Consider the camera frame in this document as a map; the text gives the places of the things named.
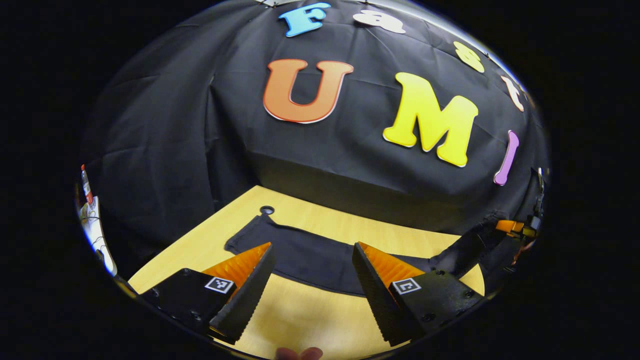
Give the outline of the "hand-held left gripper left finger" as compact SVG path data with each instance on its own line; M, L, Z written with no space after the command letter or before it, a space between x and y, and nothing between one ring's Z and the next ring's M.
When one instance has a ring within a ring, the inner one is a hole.
M182 268L141 297L200 335L235 344L247 328L275 267L267 242L206 270Z

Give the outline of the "dark denim jeans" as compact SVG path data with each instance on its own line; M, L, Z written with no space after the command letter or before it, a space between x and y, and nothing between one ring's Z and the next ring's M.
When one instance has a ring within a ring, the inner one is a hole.
M498 228L498 220L490 218L431 258L384 253L370 244L362 244L362 249L375 273L389 287L394 281L433 271L461 278L506 239L505 231ZM273 272L276 275L324 291L365 296L352 260L352 244L276 223L267 214L249 221L226 241L224 249L239 255L266 243L275 253Z

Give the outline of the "black backdrop cloth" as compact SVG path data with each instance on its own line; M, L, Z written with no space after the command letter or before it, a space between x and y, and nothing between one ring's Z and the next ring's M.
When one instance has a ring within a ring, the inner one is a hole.
M118 256L146 262L254 186L462 234L524 222L551 186L533 96L409 0L227 0L100 94L82 161Z

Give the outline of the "red and white bottle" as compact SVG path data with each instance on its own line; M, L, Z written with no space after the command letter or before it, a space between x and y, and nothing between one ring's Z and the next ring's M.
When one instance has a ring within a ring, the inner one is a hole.
M91 191L89 176L87 174L86 165L84 163L81 165L81 182L82 182L82 188L86 198L87 205L90 208L94 208L95 207L94 196Z

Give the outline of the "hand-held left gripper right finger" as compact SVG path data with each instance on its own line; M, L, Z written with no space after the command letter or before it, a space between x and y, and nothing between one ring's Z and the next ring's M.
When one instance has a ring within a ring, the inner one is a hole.
M352 264L384 341L391 346L436 335L485 297L443 269L425 272L369 244L354 244Z

